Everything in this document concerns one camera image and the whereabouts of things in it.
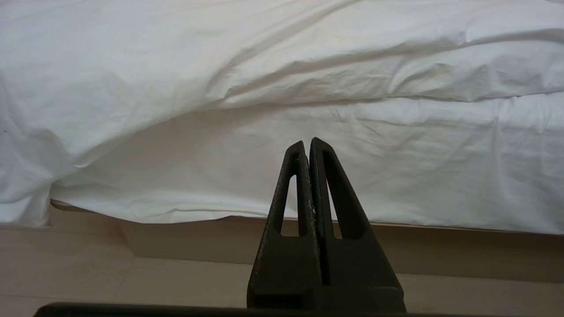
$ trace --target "white duvet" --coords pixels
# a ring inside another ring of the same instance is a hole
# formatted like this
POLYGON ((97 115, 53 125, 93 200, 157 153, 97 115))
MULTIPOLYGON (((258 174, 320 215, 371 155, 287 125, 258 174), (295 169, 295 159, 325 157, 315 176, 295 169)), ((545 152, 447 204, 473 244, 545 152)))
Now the white duvet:
POLYGON ((558 91, 557 3, 3 2, 0 222, 45 224, 54 182, 191 111, 558 91))
POLYGON ((55 182, 51 197, 145 223, 265 217, 286 148, 320 137, 372 222, 564 234, 563 103, 552 93, 191 112, 55 182))

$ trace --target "bed frame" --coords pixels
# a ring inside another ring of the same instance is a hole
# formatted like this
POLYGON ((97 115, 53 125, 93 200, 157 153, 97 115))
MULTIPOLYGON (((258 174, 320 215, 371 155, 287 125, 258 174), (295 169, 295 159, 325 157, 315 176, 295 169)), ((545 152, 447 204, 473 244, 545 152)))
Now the bed frame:
MULTIPOLYGON (((57 209, 87 210, 52 201, 57 209)), ((145 224, 119 220, 138 257, 252 264, 265 219, 145 224)), ((338 232, 338 225, 333 224, 338 232)), ((297 235, 285 220, 283 234, 297 235)), ((564 282, 564 236, 372 225, 396 273, 564 282)))

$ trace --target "floor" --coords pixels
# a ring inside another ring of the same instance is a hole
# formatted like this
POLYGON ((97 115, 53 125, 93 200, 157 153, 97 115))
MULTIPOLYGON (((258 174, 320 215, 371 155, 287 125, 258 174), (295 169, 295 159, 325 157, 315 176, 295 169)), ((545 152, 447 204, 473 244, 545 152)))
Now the floor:
MULTIPOLYGON (((51 302, 245 307, 251 266, 135 257, 117 222, 51 210, 52 226, 0 227, 0 316, 51 302)), ((562 284, 398 275, 409 312, 563 316, 562 284)))

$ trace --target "white bed sheet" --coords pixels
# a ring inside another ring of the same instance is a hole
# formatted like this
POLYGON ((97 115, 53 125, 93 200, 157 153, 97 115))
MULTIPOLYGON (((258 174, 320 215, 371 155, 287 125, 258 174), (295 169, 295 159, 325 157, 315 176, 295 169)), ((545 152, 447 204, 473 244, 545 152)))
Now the white bed sheet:
MULTIPOLYGON (((189 113, 137 133, 51 194, 136 222, 266 216, 286 148, 320 137, 372 222, 564 234, 563 104, 553 93, 189 113)), ((295 218, 295 190, 288 201, 295 218)))

